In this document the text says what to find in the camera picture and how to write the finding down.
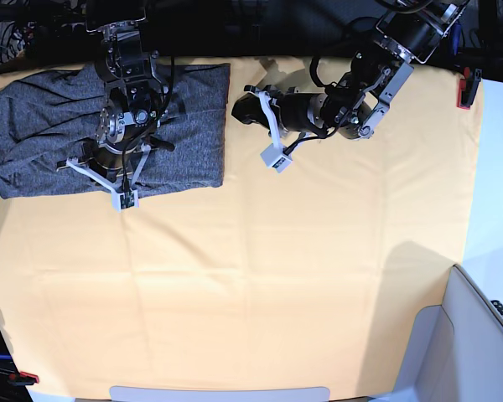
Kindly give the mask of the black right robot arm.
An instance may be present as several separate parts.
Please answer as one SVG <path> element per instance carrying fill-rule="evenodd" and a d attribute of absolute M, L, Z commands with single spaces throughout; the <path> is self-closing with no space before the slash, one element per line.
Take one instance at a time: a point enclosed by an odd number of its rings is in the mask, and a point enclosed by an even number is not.
<path fill-rule="evenodd" d="M 153 137 L 169 107 L 174 77 L 163 78 L 157 71 L 158 51 L 142 45 L 141 26 L 147 20 L 145 1 L 86 2 L 86 30 L 102 36 L 94 67 L 105 100 L 94 145 L 57 165 L 101 185 L 122 209 L 137 199 L 136 182 L 150 152 L 174 150 L 174 144 Z"/>

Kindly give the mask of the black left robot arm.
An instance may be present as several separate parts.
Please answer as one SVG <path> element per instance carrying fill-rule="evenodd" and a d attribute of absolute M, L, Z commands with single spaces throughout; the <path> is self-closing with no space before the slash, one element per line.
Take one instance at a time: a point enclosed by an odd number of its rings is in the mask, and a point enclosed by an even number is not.
<path fill-rule="evenodd" d="M 270 131 L 273 141 L 283 133 L 298 139 L 282 151 L 290 155 L 306 141 L 323 140 L 340 133 L 349 140 L 371 137 L 392 100 L 412 74 L 413 63 L 428 61 L 467 8 L 466 1 L 382 2 L 385 12 L 361 37 L 340 43 L 358 44 L 350 70 L 338 81 L 319 78 L 320 57 L 315 55 L 309 75 L 319 93 L 274 85 L 245 87 L 231 114 L 245 125 L 258 124 Z"/>

